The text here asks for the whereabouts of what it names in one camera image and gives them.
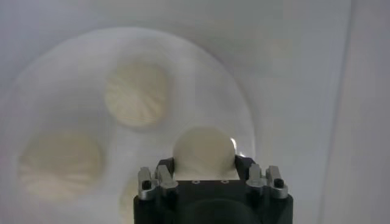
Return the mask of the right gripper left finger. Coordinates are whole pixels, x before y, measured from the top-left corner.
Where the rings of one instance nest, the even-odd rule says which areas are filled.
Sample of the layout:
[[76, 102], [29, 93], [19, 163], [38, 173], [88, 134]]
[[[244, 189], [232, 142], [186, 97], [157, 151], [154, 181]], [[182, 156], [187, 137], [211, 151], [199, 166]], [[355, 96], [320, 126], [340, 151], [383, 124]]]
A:
[[138, 172], [138, 198], [153, 200], [158, 193], [164, 197], [176, 194], [179, 183], [174, 179], [174, 169], [174, 158], [160, 160], [154, 175], [148, 167], [141, 167]]

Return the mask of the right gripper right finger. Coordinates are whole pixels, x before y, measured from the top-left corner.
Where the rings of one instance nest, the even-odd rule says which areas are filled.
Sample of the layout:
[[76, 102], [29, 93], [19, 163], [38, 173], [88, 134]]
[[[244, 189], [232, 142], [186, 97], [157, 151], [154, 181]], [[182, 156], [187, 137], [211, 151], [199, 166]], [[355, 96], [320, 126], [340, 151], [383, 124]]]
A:
[[236, 155], [235, 168], [239, 179], [244, 181], [250, 191], [264, 195], [268, 190], [270, 197], [278, 200], [288, 197], [288, 186], [277, 166], [269, 166], [263, 175], [260, 165], [252, 158]]

